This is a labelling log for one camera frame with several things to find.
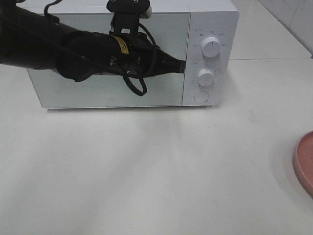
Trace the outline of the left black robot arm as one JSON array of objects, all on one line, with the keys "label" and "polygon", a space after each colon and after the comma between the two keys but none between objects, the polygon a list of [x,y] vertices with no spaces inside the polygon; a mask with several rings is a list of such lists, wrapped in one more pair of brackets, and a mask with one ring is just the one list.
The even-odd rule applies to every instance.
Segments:
[{"label": "left black robot arm", "polygon": [[140,23],[150,14],[147,0],[110,0],[113,13],[108,34],[63,24],[45,9],[42,15],[0,3],[0,62],[34,70],[54,70],[82,82],[93,75],[115,74],[141,79],[184,73],[186,62],[156,45]]}]

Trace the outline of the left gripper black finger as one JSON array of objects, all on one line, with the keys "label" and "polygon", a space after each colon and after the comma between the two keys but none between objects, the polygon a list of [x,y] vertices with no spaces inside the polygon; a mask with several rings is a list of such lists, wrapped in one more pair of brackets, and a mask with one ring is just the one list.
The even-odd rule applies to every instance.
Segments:
[{"label": "left gripper black finger", "polygon": [[156,48],[146,50],[147,53],[147,77],[163,75],[168,73],[184,73],[184,60],[174,58],[170,54]]}]

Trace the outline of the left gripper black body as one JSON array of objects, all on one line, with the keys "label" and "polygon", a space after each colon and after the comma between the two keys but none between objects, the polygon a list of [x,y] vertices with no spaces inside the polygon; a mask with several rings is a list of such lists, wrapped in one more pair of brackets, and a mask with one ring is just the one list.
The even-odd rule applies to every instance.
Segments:
[{"label": "left gripper black body", "polygon": [[125,78],[147,77],[147,53],[157,45],[150,32],[140,23],[151,15],[148,0],[110,0],[107,9],[113,13],[108,34],[74,31],[61,46],[56,60],[57,72],[75,82],[92,75],[111,73]]}]

